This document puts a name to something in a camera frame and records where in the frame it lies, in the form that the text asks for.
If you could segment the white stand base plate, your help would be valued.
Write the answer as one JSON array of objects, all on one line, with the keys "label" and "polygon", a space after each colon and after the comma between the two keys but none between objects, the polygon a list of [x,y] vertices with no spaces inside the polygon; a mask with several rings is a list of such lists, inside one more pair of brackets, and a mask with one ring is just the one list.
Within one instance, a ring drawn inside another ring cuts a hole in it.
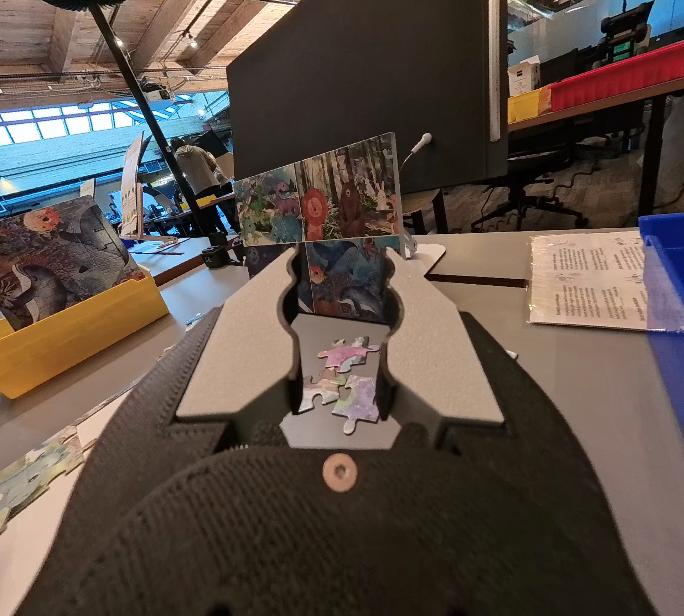
[{"label": "white stand base plate", "polygon": [[425,277],[446,254],[441,244],[419,244],[415,237],[404,232],[400,236],[401,252],[417,274]]}]

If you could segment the black gaming chair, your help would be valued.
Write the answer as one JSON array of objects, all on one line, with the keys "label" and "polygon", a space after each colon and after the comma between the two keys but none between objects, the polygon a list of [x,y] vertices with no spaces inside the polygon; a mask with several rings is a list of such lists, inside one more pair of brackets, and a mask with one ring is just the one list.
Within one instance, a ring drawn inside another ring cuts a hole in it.
[{"label": "black gaming chair", "polygon": [[654,0],[643,2],[628,11],[606,17],[601,22],[603,38],[596,45],[591,69],[618,63],[638,54],[640,44],[650,38],[648,18],[653,5]]}]

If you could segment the white cardboard box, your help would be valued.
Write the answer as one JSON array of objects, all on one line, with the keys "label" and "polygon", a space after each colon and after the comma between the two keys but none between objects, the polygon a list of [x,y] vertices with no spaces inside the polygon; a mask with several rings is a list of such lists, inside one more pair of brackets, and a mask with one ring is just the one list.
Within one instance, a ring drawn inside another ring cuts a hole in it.
[{"label": "white cardboard box", "polygon": [[540,88],[540,57],[529,57],[508,67],[509,97],[515,97]]}]

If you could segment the animal picture board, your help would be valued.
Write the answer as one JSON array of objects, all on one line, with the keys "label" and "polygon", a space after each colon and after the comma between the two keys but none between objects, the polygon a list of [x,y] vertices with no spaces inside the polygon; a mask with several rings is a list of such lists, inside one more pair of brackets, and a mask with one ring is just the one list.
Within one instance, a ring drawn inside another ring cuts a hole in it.
[{"label": "animal picture board", "polygon": [[305,313],[384,323],[384,252],[406,256],[394,133],[383,133],[233,184],[255,278],[300,247]]}]

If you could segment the long wooden table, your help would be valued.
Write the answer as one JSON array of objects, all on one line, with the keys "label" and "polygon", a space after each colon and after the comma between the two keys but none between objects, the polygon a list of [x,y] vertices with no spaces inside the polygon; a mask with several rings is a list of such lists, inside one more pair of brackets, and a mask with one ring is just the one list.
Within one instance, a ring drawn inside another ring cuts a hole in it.
[{"label": "long wooden table", "polygon": [[528,128],[548,125],[565,119],[578,119],[595,113],[598,110],[612,109],[633,102],[651,100],[651,117],[644,148],[641,185],[637,216],[643,217],[653,214],[657,189],[657,180],[662,156],[662,138],[664,127],[664,110],[667,95],[683,92],[683,79],[661,82],[643,89],[620,93],[609,98],[581,104],[576,107],[552,111],[537,117],[516,121],[508,125],[508,133],[517,133]]}]

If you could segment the wooden stool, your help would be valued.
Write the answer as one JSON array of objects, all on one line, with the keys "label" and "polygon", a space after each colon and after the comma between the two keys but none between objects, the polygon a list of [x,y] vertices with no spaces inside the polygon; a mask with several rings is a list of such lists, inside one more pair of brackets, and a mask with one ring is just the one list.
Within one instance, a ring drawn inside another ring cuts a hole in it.
[{"label": "wooden stool", "polygon": [[432,207],[436,233],[448,234],[449,226],[442,189],[422,191],[401,196],[404,226],[416,235],[426,235],[423,210]]}]

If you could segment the small yellow bin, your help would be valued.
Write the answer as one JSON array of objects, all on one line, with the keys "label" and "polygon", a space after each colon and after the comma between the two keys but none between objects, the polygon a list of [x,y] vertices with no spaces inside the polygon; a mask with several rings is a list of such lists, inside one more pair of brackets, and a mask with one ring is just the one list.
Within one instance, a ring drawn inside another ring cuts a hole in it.
[{"label": "small yellow bin", "polygon": [[508,124],[532,119],[543,114],[548,107],[545,88],[531,90],[508,98]]}]

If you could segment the black divider panel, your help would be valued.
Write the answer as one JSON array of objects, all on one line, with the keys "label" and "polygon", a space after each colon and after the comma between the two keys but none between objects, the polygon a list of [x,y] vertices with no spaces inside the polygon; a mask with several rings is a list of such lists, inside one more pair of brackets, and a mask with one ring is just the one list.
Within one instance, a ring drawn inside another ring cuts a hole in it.
[{"label": "black divider panel", "polygon": [[502,175],[507,0],[302,0],[227,66],[235,178],[394,133],[403,192]]}]

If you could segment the brown wooden desk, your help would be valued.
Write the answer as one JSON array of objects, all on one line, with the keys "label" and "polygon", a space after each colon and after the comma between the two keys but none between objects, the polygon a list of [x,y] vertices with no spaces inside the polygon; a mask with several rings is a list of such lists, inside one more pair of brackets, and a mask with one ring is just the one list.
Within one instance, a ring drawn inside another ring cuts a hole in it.
[{"label": "brown wooden desk", "polygon": [[181,238],[177,244],[144,241],[134,244],[129,249],[129,254],[138,265],[150,271],[158,288],[196,270],[232,273],[240,277],[240,282],[245,283],[248,280],[247,269],[238,263],[230,247],[234,240],[235,237],[228,238],[231,263],[221,269],[208,269],[201,259],[201,251],[209,245],[209,238],[206,237]]}]

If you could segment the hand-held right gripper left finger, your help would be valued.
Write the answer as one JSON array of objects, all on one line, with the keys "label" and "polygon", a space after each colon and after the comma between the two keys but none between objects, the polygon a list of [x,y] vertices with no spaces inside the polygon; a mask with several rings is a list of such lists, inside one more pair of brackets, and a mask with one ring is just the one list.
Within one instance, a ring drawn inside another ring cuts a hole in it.
[{"label": "hand-held right gripper left finger", "polygon": [[181,423],[228,423],[239,440],[263,420],[295,414],[303,391],[299,313],[301,246],[291,246],[230,296],[176,409]]}]

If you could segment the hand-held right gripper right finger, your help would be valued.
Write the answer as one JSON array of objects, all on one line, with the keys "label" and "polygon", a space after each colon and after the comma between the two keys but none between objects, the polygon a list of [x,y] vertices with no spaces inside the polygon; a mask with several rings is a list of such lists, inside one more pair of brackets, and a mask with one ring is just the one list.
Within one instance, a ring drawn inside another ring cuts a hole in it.
[{"label": "hand-held right gripper right finger", "polygon": [[456,304],[391,248],[382,253],[379,418],[422,425],[432,444],[450,426],[499,428],[503,412]]}]

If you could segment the ocean picture puzzle board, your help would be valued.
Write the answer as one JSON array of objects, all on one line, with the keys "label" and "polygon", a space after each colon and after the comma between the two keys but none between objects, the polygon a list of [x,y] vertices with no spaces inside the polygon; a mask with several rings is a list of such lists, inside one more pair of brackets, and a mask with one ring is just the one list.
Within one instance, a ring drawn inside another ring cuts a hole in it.
[{"label": "ocean picture puzzle board", "polygon": [[146,276],[90,196],[1,220],[1,316],[13,331]]}]

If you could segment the red plastic bin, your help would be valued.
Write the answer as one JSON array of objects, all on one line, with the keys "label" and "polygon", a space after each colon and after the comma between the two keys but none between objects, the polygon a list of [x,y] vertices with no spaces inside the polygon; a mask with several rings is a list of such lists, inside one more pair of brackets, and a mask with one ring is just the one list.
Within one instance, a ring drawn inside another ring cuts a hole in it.
[{"label": "red plastic bin", "polygon": [[553,112],[683,77],[683,41],[551,85]]}]

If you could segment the black charger box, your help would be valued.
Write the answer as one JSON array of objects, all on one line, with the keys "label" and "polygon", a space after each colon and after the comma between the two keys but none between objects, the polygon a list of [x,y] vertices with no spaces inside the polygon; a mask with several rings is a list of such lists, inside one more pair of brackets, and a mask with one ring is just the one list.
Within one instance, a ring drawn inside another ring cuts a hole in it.
[{"label": "black charger box", "polygon": [[201,259],[208,269],[221,269],[231,263],[228,252],[228,238],[224,232],[209,236],[209,245],[201,251]]}]

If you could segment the blue plastic bin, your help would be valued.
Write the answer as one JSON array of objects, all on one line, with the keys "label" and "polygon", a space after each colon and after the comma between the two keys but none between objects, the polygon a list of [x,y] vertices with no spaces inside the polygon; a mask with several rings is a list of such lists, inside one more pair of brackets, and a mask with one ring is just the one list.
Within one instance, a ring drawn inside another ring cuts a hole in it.
[{"label": "blue plastic bin", "polygon": [[674,417],[683,432],[683,214],[643,216],[647,333]]}]

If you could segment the laminated instruction sheet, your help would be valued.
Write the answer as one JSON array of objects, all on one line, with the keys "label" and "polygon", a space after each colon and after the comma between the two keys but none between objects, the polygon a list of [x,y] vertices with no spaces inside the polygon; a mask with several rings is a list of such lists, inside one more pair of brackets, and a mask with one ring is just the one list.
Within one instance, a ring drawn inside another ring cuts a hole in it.
[{"label": "laminated instruction sheet", "polygon": [[537,235],[530,247],[531,323],[647,329],[644,241],[638,231]]}]

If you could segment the yellow plastic bin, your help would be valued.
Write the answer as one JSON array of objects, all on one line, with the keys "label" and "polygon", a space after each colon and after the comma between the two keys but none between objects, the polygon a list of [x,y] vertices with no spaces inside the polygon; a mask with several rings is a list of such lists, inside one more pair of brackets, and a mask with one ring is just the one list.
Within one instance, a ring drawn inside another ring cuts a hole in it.
[{"label": "yellow plastic bin", "polygon": [[1,319],[1,393],[20,397],[168,313],[148,275],[22,330]]}]

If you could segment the joined green dinosaur puzzle pieces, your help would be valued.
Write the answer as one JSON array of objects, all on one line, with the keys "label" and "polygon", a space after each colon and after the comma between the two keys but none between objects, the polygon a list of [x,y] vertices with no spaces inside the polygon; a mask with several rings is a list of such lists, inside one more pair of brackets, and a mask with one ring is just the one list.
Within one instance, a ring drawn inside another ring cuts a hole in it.
[{"label": "joined green dinosaur puzzle pieces", "polygon": [[67,426],[1,471],[1,532],[7,522],[47,491],[52,480],[84,463],[81,440]]}]

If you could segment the jigsaw puzzle pieces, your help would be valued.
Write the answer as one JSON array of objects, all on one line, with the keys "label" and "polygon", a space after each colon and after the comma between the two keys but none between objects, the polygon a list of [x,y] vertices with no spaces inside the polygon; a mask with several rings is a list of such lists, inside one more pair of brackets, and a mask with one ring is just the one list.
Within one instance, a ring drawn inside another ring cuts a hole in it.
[{"label": "jigsaw puzzle pieces", "polygon": [[331,403],[333,397],[339,396],[339,388],[343,387],[348,390],[349,396],[347,400],[339,401],[340,404],[335,407],[335,411],[347,416],[346,433],[353,433],[355,423],[359,420],[376,421],[379,419],[378,407],[375,404],[375,381],[378,373],[380,346],[369,345],[365,338],[358,338],[351,345],[336,342],[331,349],[323,351],[320,357],[326,361],[323,376],[317,381],[303,381],[302,398],[296,414],[312,409],[313,398],[316,395],[320,395],[323,402]]}]

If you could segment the black office chair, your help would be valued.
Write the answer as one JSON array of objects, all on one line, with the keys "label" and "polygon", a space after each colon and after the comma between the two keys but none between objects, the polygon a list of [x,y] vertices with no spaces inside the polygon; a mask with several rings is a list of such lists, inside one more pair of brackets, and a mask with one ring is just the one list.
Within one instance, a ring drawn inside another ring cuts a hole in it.
[{"label": "black office chair", "polygon": [[553,214],[569,215],[575,218],[575,227],[585,228],[588,219],[579,211],[566,208],[558,198],[541,195],[528,195],[525,187],[532,184],[552,184],[552,179],[544,178],[547,174],[566,169],[573,160],[568,150],[547,151],[508,159],[507,173],[501,176],[488,177],[474,182],[476,186],[487,186],[508,189],[508,201],[488,214],[481,212],[481,217],[471,224],[471,231],[478,232],[486,221],[503,217],[513,212],[516,214],[516,230],[520,231],[523,219],[529,209]]}]

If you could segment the ceiling projector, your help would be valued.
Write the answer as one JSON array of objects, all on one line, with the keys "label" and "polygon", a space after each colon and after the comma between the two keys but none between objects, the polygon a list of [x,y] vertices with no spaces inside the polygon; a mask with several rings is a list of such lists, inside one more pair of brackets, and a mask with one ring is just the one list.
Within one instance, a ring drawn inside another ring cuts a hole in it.
[{"label": "ceiling projector", "polygon": [[167,106],[174,104],[176,101],[175,94],[171,89],[149,79],[146,76],[140,77],[138,79],[138,84],[149,105],[159,104]]}]

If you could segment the white puzzle tray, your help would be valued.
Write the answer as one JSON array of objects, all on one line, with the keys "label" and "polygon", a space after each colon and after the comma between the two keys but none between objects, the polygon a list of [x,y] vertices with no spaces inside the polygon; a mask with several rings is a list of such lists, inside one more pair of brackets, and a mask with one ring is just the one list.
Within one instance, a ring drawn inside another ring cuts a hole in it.
[{"label": "white puzzle tray", "polygon": [[[136,381],[99,403],[75,422],[83,457],[92,447]],[[47,489],[11,518],[1,534],[1,614],[12,615],[27,593],[47,552],[83,465],[59,474]]]}]

